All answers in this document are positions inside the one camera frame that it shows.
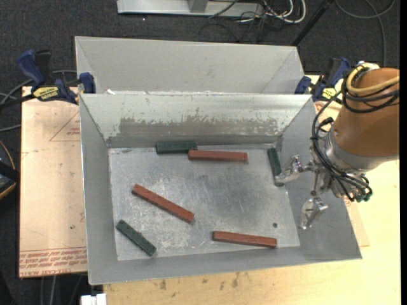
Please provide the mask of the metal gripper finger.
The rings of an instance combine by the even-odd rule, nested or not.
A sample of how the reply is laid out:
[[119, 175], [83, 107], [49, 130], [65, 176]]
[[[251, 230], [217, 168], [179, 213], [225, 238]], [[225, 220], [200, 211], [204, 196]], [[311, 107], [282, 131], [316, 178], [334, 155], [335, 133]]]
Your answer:
[[301, 208], [301, 218], [299, 228], [306, 230], [311, 228], [313, 223], [328, 209], [321, 198], [310, 198], [304, 202]]
[[278, 156], [273, 159], [273, 178], [277, 187], [284, 186], [288, 182], [297, 179], [303, 172], [303, 166], [299, 155], [291, 156], [283, 165]]

